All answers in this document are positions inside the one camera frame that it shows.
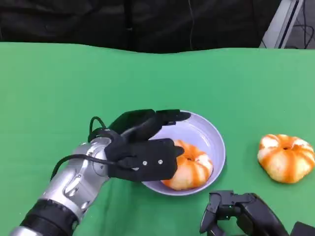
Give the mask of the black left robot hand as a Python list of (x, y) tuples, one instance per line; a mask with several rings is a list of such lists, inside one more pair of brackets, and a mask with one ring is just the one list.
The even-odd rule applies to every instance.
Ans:
[(117, 134), (105, 149), (112, 162), (109, 177), (134, 182), (171, 179), (177, 171), (177, 157), (184, 149), (170, 138), (153, 139), (164, 126), (190, 118), (189, 112), (152, 109), (128, 111), (116, 118), (109, 129)]

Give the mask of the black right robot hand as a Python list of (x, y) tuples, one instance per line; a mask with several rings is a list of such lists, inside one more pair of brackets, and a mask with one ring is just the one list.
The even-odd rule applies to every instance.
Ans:
[(218, 221), (235, 217), (237, 226), (246, 236), (287, 236), (280, 219), (255, 193), (235, 194), (232, 190), (212, 191), (199, 232), (208, 236), (224, 236)]

